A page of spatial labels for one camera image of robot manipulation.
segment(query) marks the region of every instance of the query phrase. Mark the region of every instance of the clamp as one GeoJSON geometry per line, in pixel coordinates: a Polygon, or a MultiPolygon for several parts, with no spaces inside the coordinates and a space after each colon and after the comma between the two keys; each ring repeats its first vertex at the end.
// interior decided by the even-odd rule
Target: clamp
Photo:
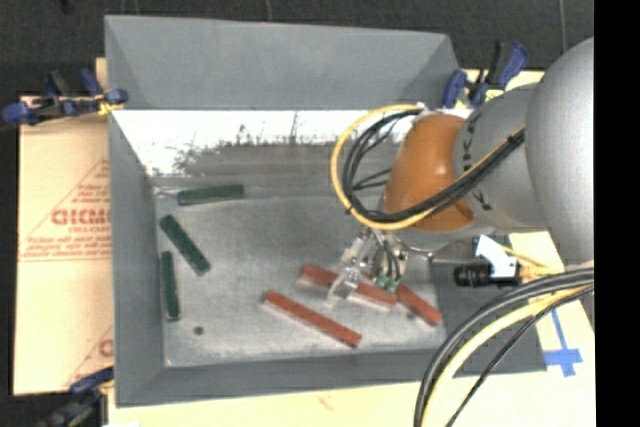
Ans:
{"type": "Polygon", "coordinates": [[[2,118],[13,125],[36,125],[43,121],[75,117],[93,112],[106,112],[110,108],[124,104],[129,96],[123,89],[105,92],[95,75],[83,68],[79,72],[80,81],[86,90],[86,98],[74,97],[59,70],[49,73],[44,85],[45,94],[31,102],[19,101],[2,109],[2,118]]]}
{"type": "Polygon", "coordinates": [[[113,378],[113,367],[107,367],[72,384],[69,393],[73,399],[56,409],[46,420],[36,423],[35,427],[76,427],[92,415],[95,419],[94,425],[106,425],[107,396],[102,393],[100,386],[113,378]]]}
{"type": "Polygon", "coordinates": [[[472,83],[463,70],[458,68],[453,71],[445,85],[442,107],[453,109],[457,100],[464,98],[465,88],[468,90],[468,101],[463,101],[468,103],[469,107],[478,107],[485,101],[489,90],[504,91],[511,79],[524,69],[528,61],[529,53],[522,44],[512,41],[508,45],[504,41],[498,41],[493,61],[484,78],[480,73],[476,82],[472,83]]]}

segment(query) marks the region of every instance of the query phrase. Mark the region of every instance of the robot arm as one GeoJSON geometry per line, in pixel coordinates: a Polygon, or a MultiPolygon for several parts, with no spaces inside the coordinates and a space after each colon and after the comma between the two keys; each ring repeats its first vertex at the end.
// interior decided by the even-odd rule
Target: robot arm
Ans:
{"type": "MultiPolygon", "coordinates": [[[[546,229],[565,265],[593,260],[593,53],[593,39],[579,44],[539,84],[507,91],[466,118],[390,107],[415,116],[414,122],[378,209],[364,209],[348,187],[336,187],[365,229],[343,254],[344,269],[330,297],[348,295],[362,274],[391,293],[409,244],[436,251],[496,231],[546,229]],[[442,201],[431,201],[443,194],[442,201]]],[[[350,154],[345,161],[343,185],[355,174],[348,167],[354,160],[350,154]]]]}

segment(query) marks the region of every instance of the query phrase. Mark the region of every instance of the yellow cable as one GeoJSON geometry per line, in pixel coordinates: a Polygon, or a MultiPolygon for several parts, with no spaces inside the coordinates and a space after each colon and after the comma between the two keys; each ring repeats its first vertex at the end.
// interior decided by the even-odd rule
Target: yellow cable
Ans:
{"type": "Polygon", "coordinates": [[[557,292],[552,295],[547,295],[540,299],[535,300],[525,306],[518,308],[517,310],[508,313],[497,320],[488,324],[480,331],[478,331],[473,337],[469,339],[460,349],[451,357],[447,365],[443,368],[440,376],[436,380],[431,392],[429,401],[425,405],[425,412],[422,420],[423,425],[431,426],[431,420],[433,416],[434,404],[437,402],[437,396],[442,393],[442,389],[445,383],[453,378],[456,372],[464,364],[464,362],[473,354],[478,347],[485,344],[489,338],[497,335],[501,331],[512,326],[516,322],[526,319],[527,317],[534,316],[549,306],[561,301],[565,297],[575,294],[579,290],[586,288],[586,286],[574,288],[571,290],[565,290],[563,292],[557,292]]]}
{"type": "MultiPolygon", "coordinates": [[[[351,133],[353,131],[355,131],[356,128],[358,128],[360,125],[362,125],[366,121],[370,120],[371,118],[374,118],[374,117],[379,116],[381,114],[386,114],[386,113],[391,112],[391,111],[401,111],[402,112],[402,111],[410,111],[410,110],[415,110],[415,109],[420,109],[420,108],[423,108],[423,106],[420,105],[420,104],[416,104],[416,105],[396,104],[396,105],[388,105],[388,106],[384,106],[384,107],[379,107],[377,109],[369,111],[365,115],[363,115],[360,118],[358,118],[357,120],[355,120],[353,123],[351,123],[351,125],[349,125],[347,127],[347,129],[344,132],[342,132],[342,134],[340,134],[340,137],[338,137],[338,140],[336,142],[336,146],[333,149],[333,152],[331,154],[331,162],[330,162],[331,184],[333,185],[333,189],[335,190],[336,195],[338,196],[338,199],[344,205],[344,207],[347,209],[347,211],[353,217],[355,217],[361,224],[363,224],[365,226],[368,226],[369,228],[375,228],[375,229],[378,229],[378,230],[386,230],[386,231],[401,230],[401,229],[404,229],[404,228],[409,228],[410,226],[413,226],[418,221],[421,221],[422,219],[424,219],[425,217],[430,215],[432,212],[434,212],[436,207],[433,207],[433,208],[430,208],[429,210],[425,210],[423,212],[414,214],[411,217],[408,217],[407,219],[404,219],[402,221],[396,221],[396,222],[391,222],[391,223],[382,223],[382,222],[373,221],[373,220],[369,219],[368,217],[365,217],[364,215],[360,214],[360,212],[357,212],[353,208],[353,205],[351,204],[351,201],[349,200],[349,198],[347,198],[346,194],[344,193],[344,190],[342,189],[342,185],[340,183],[340,178],[338,176],[338,158],[340,156],[340,152],[342,151],[342,147],[344,146],[345,142],[347,141],[347,139],[349,138],[351,133]]],[[[458,178],[458,180],[460,180],[463,177],[467,176],[468,174],[474,172],[474,170],[478,166],[480,166],[486,159],[491,157],[491,155],[493,155],[495,153],[495,151],[497,151],[497,149],[499,147],[500,146],[498,146],[493,151],[489,152],[487,155],[482,157],[478,162],[476,162],[476,164],[474,166],[472,166],[465,173],[463,173],[460,176],[460,178],[458,178]]]]}
{"type": "Polygon", "coordinates": [[[507,253],[512,254],[513,256],[515,256],[518,260],[522,260],[522,261],[524,261],[526,263],[530,263],[532,265],[535,265],[536,267],[548,267],[548,265],[545,265],[540,260],[536,260],[535,258],[533,258],[532,256],[529,256],[529,255],[524,255],[522,253],[518,253],[517,251],[514,251],[513,249],[511,249],[509,246],[505,246],[503,244],[499,244],[499,246],[502,249],[504,249],[507,253]]]}

